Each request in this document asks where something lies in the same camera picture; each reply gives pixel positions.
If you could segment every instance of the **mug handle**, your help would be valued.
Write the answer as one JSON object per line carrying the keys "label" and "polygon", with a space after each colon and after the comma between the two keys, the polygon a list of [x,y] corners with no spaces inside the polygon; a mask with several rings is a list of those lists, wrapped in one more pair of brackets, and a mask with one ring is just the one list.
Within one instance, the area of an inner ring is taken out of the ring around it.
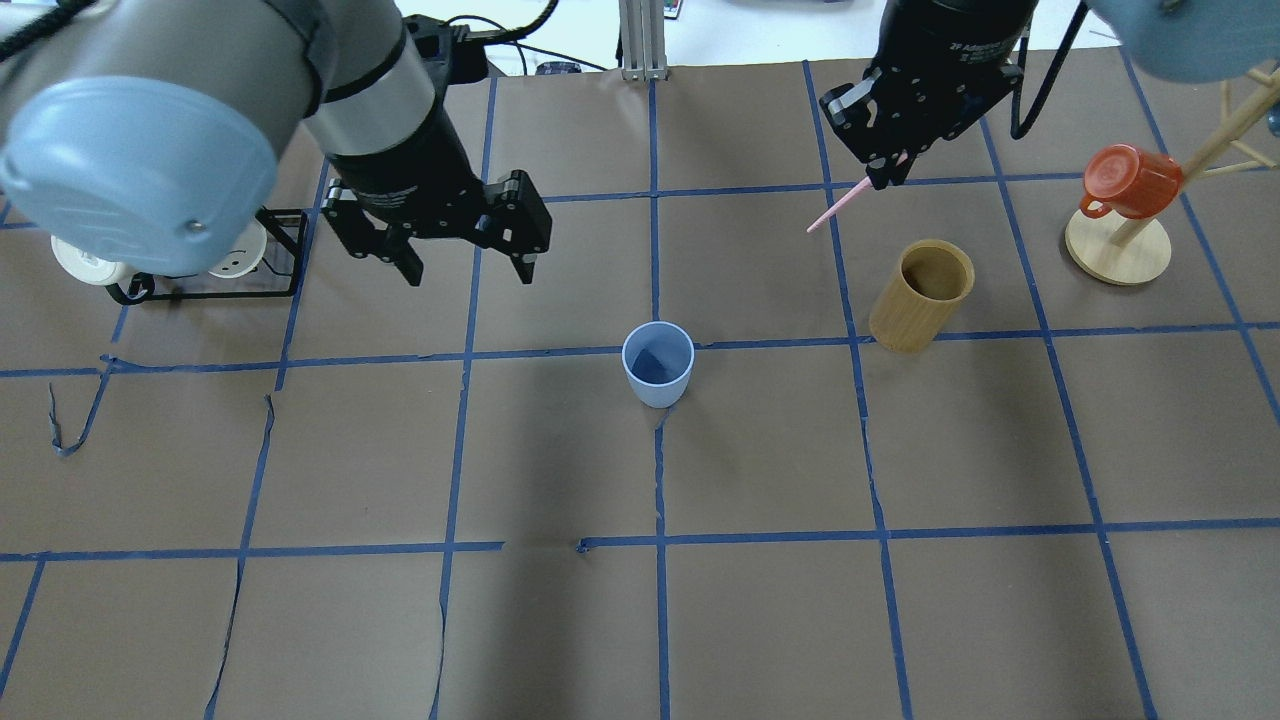
{"label": "mug handle", "polygon": [[[1093,208],[1094,202],[1098,204],[1098,208]],[[1110,211],[1111,211],[1110,205],[1098,200],[1097,197],[1093,197],[1092,195],[1085,193],[1085,196],[1080,200],[1080,213],[1084,213],[1085,218],[1097,220],[1098,218],[1106,215]]]}

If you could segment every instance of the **orange mug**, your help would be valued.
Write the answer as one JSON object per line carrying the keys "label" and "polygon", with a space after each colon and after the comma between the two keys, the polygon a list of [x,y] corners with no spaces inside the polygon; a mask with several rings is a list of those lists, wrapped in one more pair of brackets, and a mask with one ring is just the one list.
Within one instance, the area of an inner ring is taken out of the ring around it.
{"label": "orange mug", "polygon": [[1133,145],[1111,145],[1100,150],[1084,168],[1080,211],[1098,219],[1115,210],[1140,220],[1167,208],[1181,187],[1183,169],[1169,155]]}

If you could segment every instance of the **metal bracket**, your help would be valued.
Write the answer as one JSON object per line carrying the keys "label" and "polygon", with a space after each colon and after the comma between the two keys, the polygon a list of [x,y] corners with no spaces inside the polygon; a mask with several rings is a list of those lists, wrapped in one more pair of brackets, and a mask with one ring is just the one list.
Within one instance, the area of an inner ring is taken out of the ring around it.
{"label": "metal bracket", "polygon": [[662,0],[618,0],[625,79],[667,79],[662,8]]}

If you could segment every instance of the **black metal frame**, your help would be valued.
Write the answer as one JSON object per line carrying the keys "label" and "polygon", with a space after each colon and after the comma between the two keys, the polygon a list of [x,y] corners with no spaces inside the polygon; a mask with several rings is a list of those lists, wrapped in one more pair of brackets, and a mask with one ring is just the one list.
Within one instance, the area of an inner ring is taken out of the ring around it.
{"label": "black metal frame", "polygon": [[[150,273],[137,273],[129,281],[128,290],[124,290],[119,284],[106,286],[106,293],[111,296],[120,305],[140,305],[142,302],[148,302],[154,300],[209,300],[209,299],[238,299],[238,297],[293,297],[298,292],[298,282],[301,274],[298,270],[302,266],[302,245],[307,236],[308,217],[306,210],[268,210],[266,208],[259,209],[253,215],[259,223],[266,228],[268,234],[271,240],[278,242],[289,255],[293,256],[293,268],[291,268],[289,287],[285,290],[230,290],[225,292],[156,292],[156,277]],[[284,229],[285,222],[289,225],[296,225],[297,232],[294,237],[289,237],[289,233]]]}

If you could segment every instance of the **red mug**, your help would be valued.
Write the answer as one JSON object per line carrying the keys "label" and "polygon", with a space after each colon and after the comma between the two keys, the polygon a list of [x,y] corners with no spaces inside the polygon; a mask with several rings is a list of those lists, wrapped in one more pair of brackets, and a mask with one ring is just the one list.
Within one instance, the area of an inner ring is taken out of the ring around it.
{"label": "red mug", "polygon": [[1084,168],[1080,211],[1097,219],[1115,210],[1140,220],[1167,208],[1181,187],[1183,169],[1169,155],[1133,145],[1111,145],[1100,150]]}

